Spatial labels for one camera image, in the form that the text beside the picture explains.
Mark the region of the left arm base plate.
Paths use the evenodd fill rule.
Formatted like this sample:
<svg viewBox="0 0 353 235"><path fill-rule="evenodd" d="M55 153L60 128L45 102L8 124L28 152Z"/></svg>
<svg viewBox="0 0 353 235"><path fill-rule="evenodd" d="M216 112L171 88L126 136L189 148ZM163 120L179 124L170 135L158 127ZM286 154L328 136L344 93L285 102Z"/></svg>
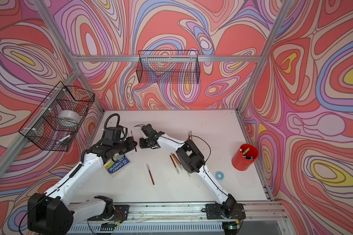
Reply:
<svg viewBox="0 0 353 235"><path fill-rule="evenodd" d="M96 215L88 219L88 221L114 221L123 222L128 218L129 205L113 205L113 209L104 212L101 215Z"/></svg>

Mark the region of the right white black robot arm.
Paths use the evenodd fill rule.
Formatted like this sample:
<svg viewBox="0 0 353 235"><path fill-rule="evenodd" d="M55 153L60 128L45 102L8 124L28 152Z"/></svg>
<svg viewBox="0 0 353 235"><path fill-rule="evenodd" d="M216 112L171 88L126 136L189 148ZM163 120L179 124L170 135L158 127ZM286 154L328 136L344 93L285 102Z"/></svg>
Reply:
<svg viewBox="0 0 353 235"><path fill-rule="evenodd" d="M232 218L235 215L243 216L242 207L235 198L228 193L214 178L207 167L207 159L191 140L174 139L162 131L157 132L150 124L139 124L144 137L140 138L140 148L169 148L176 153L182 167L188 173L196 175L215 197L215 205L220 215L224 218Z"/></svg>

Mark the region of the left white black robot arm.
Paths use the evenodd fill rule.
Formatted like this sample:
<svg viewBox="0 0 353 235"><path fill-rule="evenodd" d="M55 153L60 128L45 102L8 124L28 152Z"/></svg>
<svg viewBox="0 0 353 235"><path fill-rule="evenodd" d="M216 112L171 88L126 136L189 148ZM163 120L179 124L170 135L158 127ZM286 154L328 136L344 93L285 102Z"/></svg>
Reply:
<svg viewBox="0 0 353 235"><path fill-rule="evenodd" d="M33 194L27 203L27 228L41 235L65 235L70 228L92 217L110 220L115 215L111 198L95 196L86 202L71 205L83 184L116 154L134 150L137 142L127 137L120 143L100 140L82 152L80 162L58 183L44 193Z"/></svg>

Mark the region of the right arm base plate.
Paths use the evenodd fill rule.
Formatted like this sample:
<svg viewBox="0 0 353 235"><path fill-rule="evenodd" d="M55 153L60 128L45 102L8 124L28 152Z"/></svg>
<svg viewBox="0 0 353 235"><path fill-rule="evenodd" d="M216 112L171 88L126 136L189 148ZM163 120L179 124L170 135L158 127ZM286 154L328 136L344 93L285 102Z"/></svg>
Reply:
<svg viewBox="0 0 353 235"><path fill-rule="evenodd" d="M231 207L217 203L205 204L205 207L201 209L201 212L206 214L208 220L236 219L242 221L246 219L243 204L235 204Z"/></svg>

